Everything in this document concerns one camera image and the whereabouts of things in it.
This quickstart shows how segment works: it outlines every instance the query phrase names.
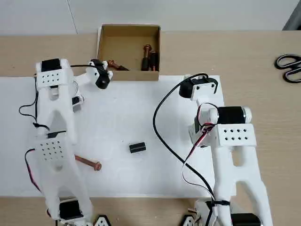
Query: white wire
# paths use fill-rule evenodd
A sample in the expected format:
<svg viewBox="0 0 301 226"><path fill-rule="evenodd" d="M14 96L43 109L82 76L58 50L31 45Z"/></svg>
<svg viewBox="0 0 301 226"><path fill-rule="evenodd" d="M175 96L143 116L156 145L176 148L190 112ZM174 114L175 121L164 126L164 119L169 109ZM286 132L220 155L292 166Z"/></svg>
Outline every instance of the white wire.
<svg viewBox="0 0 301 226"><path fill-rule="evenodd" d="M204 138L205 138L206 136L207 136L207 133L204 135L204 137L203 137L201 140L199 140L199 141L197 142L197 144L195 144L195 145L196 145L196 148L197 148L197 146L198 146L200 143L202 143L202 141L204 140ZM195 183L192 183L192 182L189 182L188 180L185 179L185 176L184 176L184 167L186 166L186 162L188 161L188 159L190 158L190 156L187 156L187 158L186 158L186 160L185 160L185 162L184 162L184 164L183 164L183 166L182 166L182 170L181 170L181 173L182 173L182 179L183 179L187 184L189 184L189 185L194 185L194 186L201 187L201 188L204 189L208 194L210 194L211 198L215 201L215 198L213 197L213 195L211 194L211 192L210 192L205 186L199 185L199 184L195 184Z"/></svg>

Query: black plastic part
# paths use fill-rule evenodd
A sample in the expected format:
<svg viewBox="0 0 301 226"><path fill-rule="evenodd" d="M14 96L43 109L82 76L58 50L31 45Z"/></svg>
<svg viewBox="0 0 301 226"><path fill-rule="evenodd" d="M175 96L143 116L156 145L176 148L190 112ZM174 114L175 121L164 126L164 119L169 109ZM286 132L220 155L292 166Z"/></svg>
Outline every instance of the black plastic part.
<svg viewBox="0 0 301 226"><path fill-rule="evenodd" d="M79 97L73 97L72 98L72 105L75 105L79 102Z"/></svg>
<svg viewBox="0 0 301 226"><path fill-rule="evenodd" d="M197 133L200 129L201 125L199 124L197 116L194 117L194 131Z"/></svg>
<svg viewBox="0 0 301 226"><path fill-rule="evenodd" d="M64 220L82 218L79 209L79 201L69 201L60 203L60 218Z"/></svg>
<svg viewBox="0 0 301 226"><path fill-rule="evenodd" d="M136 152L140 152L140 151L145 151L146 150L146 146L145 146L145 143L142 142L142 143L138 143L138 144L133 144L133 145L130 145L130 152L131 153L136 153Z"/></svg>
<svg viewBox="0 0 301 226"><path fill-rule="evenodd" d="M96 67L103 67L103 63L99 59L92 59L90 61L92 61Z"/></svg>
<svg viewBox="0 0 301 226"><path fill-rule="evenodd" d="M243 124L246 122L241 107L218 107L219 118L217 124Z"/></svg>
<svg viewBox="0 0 301 226"><path fill-rule="evenodd" d="M194 85L200 85L200 84L211 83L211 82L215 84L214 93L216 93L218 87L218 81L213 78L203 76L203 78L201 79L191 79L183 82L180 85L179 94L183 98L191 98Z"/></svg>
<svg viewBox="0 0 301 226"><path fill-rule="evenodd" d="M232 213L233 226L260 226L259 218L253 213Z"/></svg>
<svg viewBox="0 0 301 226"><path fill-rule="evenodd" d="M58 132L52 132L52 133L48 133L47 134L47 138L55 138L57 136L57 134L59 133L64 133L66 132L65 130L62 130L62 131L58 131Z"/></svg>
<svg viewBox="0 0 301 226"><path fill-rule="evenodd" d="M95 219L94 223L93 223L94 226L97 226L97 225L96 225L96 222L98 221L99 218L105 218L105 220L106 220L107 223L108 223L108 226L111 226L111 223L110 223L110 221L109 221L107 215L98 215L97 218Z"/></svg>
<svg viewBox="0 0 301 226"><path fill-rule="evenodd" d="M60 59L51 59L51 60L44 60L42 61L41 65L41 72L48 72L52 70L61 69L61 62Z"/></svg>
<svg viewBox="0 0 301 226"><path fill-rule="evenodd" d="M141 71L148 71L148 70L149 70L149 59L147 57L144 57L142 59Z"/></svg>
<svg viewBox="0 0 301 226"><path fill-rule="evenodd" d="M95 82L95 85L100 89L106 89L110 83L108 72L103 68L103 63L98 59L91 60L97 68L97 72L99 73L99 77Z"/></svg>
<svg viewBox="0 0 301 226"><path fill-rule="evenodd" d="M150 53L150 69L152 70L152 68L155 67L156 71L158 68L158 53L153 52Z"/></svg>

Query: wire bundle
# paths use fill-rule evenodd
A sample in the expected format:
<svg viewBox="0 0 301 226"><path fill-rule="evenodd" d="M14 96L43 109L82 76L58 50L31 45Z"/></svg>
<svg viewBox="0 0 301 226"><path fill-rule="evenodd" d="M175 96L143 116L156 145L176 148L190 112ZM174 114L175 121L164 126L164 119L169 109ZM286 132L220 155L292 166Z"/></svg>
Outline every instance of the wire bundle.
<svg viewBox="0 0 301 226"><path fill-rule="evenodd" d="M182 159L166 142L165 140L162 138L162 136L159 134L158 130L157 130L157 127L156 127L156 116L157 116L157 113L158 113L158 110L159 108L162 106L162 104L166 101L166 99L184 82L186 81L189 81L193 78L196 78L198 76L203 76L203 77L208 77L208 75L206 73L199 73L199 74L195 74L193 76L190 76L186 79L184 79L183 81L179 82L175 87L173 87L167 94L166 96L160 101L160 103L158 104L155 112L154 112L154 115L153 115L153 119L152 119L152 124L153 124L153 128L154 128L154 131L157 135L157 137L159 138L159 140L163 143L163 145L180 161L183 163L183 167L182 167L182 178L184 179L184 181L188 184L192 184L192 185L195 185L195 186L199 186L203 189L205 189L211 196L211 199L212 199L212 203L215 202L215 197L214 197L214 193L213 193L213 190L212 188L210 187L209 183L207 182L207 180L199 173L197 172L192 166L190 166L188 163L187 163L187 160L189 159L189 157L191 156L191 154L193 153L193 151L195 150L195 148L200 144L202 143L202 141L204 140L204 138L207 136L208 132L212 130L212 128L215 126L214 124L212 123L204 123L203 125L201 125L201 131L203 131L203 134L201 135L201 137L197 140L197 142L193 145L190 153L188 154L188 156L186 157L186 159ZM199 116L200 116L200 110L201 110L201 106L200 105L198 107L198 112L197 112L197 117L199 119ZM187 168L189 168L193 173L195 173L205 184L205 186L202 186L202 185L198 185L198 184L195 184L195 183L191 183L191 182L188 182L184 175L183 175L183 168L187 166ZM208 226L209 225L209 222L210 222L210 218L211 218L211 215L212 215L212 212L213 212L213 209L211 208L210 211L209 211L209 214L208 214L208 217L207 217L207 221L206 221L206 224L205 226Z"/></svg>

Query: red wire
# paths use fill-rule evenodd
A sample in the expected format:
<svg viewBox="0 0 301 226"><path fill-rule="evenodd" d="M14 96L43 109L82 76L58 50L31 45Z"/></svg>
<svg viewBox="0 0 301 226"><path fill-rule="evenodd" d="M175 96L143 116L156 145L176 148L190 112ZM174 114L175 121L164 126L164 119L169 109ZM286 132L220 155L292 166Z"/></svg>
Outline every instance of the red wire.
<svg viewBox="0 0 301 226"><path fill-rule="evenodd" d="M25 153L24 158L25 158L25 163L26 163L27 171L28 171L28 174L29 174L29 177L30 177L30 181L31 181L32 184L33 184L33 185L41 192L39 186L37 185L37 183L36 183L36 182L34 181L34 179L33 179L32 171L31 171L31 169L30 169L30 166L29 166L28 161L27 161L27 158L26 158L27 154L28 154L29 152L34 151L34 150L35 150L34 148L29 149L29 150Z"/></svg>

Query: white wall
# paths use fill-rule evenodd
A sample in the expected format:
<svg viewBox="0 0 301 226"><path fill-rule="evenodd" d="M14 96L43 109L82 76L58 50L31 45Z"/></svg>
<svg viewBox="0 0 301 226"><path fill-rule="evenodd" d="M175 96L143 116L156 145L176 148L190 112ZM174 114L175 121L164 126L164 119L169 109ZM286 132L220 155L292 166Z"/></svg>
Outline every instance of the white wall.
<svg viewBox="0 0 301 226"><path fill-rule="evenodd" d="M0 0L0 35L95 32L102 23L165 31L282 30L299 0Z"/></svg>

